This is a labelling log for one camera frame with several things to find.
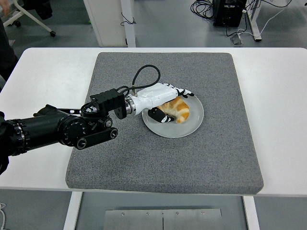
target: gray padded cushion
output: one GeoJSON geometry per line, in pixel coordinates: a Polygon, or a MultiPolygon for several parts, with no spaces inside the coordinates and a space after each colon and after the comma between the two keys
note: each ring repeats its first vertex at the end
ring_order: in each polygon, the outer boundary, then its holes
{"type": "MultiPolygon", "coordinates": [[[[90,95],[131,85],[146,64],[161,71],[160,82],[191,90],[204,107],[204,120],[183,138],[163,138],[142,116],[119,120],[119,135],[84,150],[74,149],[67,168],[69,188],[199,194],[256,194],[263,180],[236,76],[227,53],[100,53],[90,95]]],[[[137,85],[157,73],[144,69],[137,85]]]]}

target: white robotic hand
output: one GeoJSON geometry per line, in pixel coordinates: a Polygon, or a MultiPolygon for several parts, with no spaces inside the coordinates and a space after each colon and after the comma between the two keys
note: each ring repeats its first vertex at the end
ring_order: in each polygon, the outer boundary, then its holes
{"type": "Polygon", "coordinates": [[[126,97],[126,102],[131,108],[130,115],[135,116],[144,109],[148,109],[148,115],[151,118],[160,123],[164,123],[174,121],[175,119],[174,117],[166,115],[156,107],[167,103],[178,96],[187,98],[188,95],[194,96],[191,91],[174,87],[171,84],[157,83],[137,92],[137,96],[129,94],[126,97]]]}
{"type": "Polygon", "coordinates": [[[189,91],[189,90],[180,89],[180,88],[177,88],[177,87],[175,87],[175,86],[173,86],[171,84],[167,84],[167,83],[163,83],[163,85],[167,85],[168,87],[171,87],[171,88],[177,90],[178,96],[183,96],[184,98],[188,98],[188,95],[189,96],[194,96],[194,94],[191,91],[189,91]]]}

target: white desk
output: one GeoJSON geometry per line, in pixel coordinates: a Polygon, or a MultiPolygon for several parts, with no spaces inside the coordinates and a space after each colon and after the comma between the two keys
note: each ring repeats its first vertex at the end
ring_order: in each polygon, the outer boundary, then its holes
{"type": "MultiPolygon", "coordinates": [[[[80,108],[100,52],[232,54],[264,180],[258,196],[307,196],[307,50],[31,48],[23,53],[0,93],[5,118],[32,117],[46,104],[80,108]]],[[[71,190],[65,183],[71,150],[54,144],[10,157],[7,171],[0,176],[0,188],[71,190]]]]}

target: black computer tower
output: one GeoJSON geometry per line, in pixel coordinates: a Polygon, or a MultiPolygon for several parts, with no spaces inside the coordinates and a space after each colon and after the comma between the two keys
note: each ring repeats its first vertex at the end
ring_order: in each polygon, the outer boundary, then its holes
{"type": "Polygon", "coordinates": [[[214,26],[238,27],[247,0],[213,0],[214,26]]]}

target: robotic arm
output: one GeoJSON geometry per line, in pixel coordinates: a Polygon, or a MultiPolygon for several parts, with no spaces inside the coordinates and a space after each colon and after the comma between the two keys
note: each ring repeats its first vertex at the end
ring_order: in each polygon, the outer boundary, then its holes
{"type": "Polygon", "coordinates": [[[157,109],[157,106],[177,96],[187,97],[193,94],[170,84],[157,83],[159,80],[159,69],[146,65],[137,72],[132,87],[122,86],[92,95],[91,102],[81,109],[57,109],[47,104],[33,114],[34,117],[13,120],[5,120],[4,113],[0,112],[0,174],[6,170],[9,156],[17,156],[57,142],[82,150],[114,139],[118,130],[112,127],[113,121],[109,117],[112,110],[119,119],[123,119],[148,109],[151,118],[164,122],[168,115],[157,109]],[[150,85],[137,87],[134,85],[135,79],[145,67],[155,68],[159,74],[158,79],[150,85]]]}

